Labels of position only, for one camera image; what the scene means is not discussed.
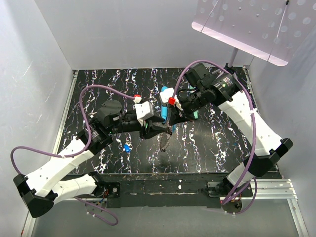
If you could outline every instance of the white wall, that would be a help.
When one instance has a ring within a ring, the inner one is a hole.
[[[224,65],[233,48],[192,29],[198,0],[35,0],[73,69]],[[252,56],[239,52],[236,65]]]
[[[316,28],[287,66],[256,58],[250,77],[267,124],[294,142],[278,164],[281,173],[292,179],[309,234],[316,236]]]
[[[72,70],[34,0],[0,1],[0,235],[20,236],[27,209],[10,162],[18,145],[52,151]],[[22,173],[48,157],[16,153]]]

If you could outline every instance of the marble tabletop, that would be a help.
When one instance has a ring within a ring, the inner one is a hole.
[[[91,84],[113,87],[129,95],[141,94],[160,114],[159,92],[163,86],[174,87],[183,68],[80,70],[72,94],[59,150],[65,148],[84,128],[79,109],[79,94]],[[242,68],[237,68],[239,80],[249,88]],[[188,88],[183,80],[181,88]],[[123,111],[133,103],[110,91],[94,89],[86,92],[84,108],[87,114],[96,112],[103,102],[119,100]],[[198,112],[199,119],[176,125],[166,152],[159,151],[159,137],[141,140],[138,132],[113,136],[113,143],[72,172],[99,173],[200,173],[230,172],[250,151],[246,137],[229,117],[211,104]],[[128,144],[131,152],[124,151]]]

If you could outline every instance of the green object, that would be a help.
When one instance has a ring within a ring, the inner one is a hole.
[[[198,110],[193,112],[193,115],[194,115],[194,119],[198,119]]]

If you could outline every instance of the robotic arm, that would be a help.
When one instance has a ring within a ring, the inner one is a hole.
[[[118,197],[119,183],[105,182],[97,172],[85,174],[77,179],[61,180],[79,164],[94,157],[111,144],[113,134],[139,131],[140,137],[144,139],[150,139],[162,132],[172,134],[169,128],[153,124],[163,122],[164,119],[154,113],[151,103],[136,103],[135,109],[123,115],[119,101],[106,101],[96,115],[90,118],[92,141],[86,151],[71,158],[52,157],[34,172],[28,175],[19,174],[13,179],[32,217],[42,216],[54,204],[79,195],[90,194],[99,197],[108,191],[107,197]],[[81,151],[87,141],[88,133],[84,129],[59,155],[65,156]]]
[[[189,84],[195,88],[193,93],[181,97],[179,96],[181,90],[179,90],[174,99],[171,98],[174,92],[173,88],[160,93],[161,102],[171,107],[170,125],[193,120],[194,111],[212,103],[234,121],[252,144],[250,113],[254,113],[257,127],[255,155],[238,187],[253,177],[262,177],[293,146],[289,138],[281,139],[274,133],[256,111],[250,111],[245,93],[231,74],[224,73],[217,77],[209,73],[202,63],[199,63],[189,69],[184,76]],[[211,195],[227,195],[244,172],[248,160],[249,158],[224,178],[222,183],[214,187],[211,190]]]

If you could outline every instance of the small blue object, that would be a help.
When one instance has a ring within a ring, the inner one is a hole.
[[[130,148],[127,144],[124,145],[124,148],[127,153],[130,153]]]
[[[166,89],[168,89],[168,87],[163,86],[161,88],[161,92],[163,92]],[[164,119],[164,122],[162,122],[162,124],[165,124],[167,122],[167,119],[168,119],[168,107],[167,106],[161,106],[161,117]]]

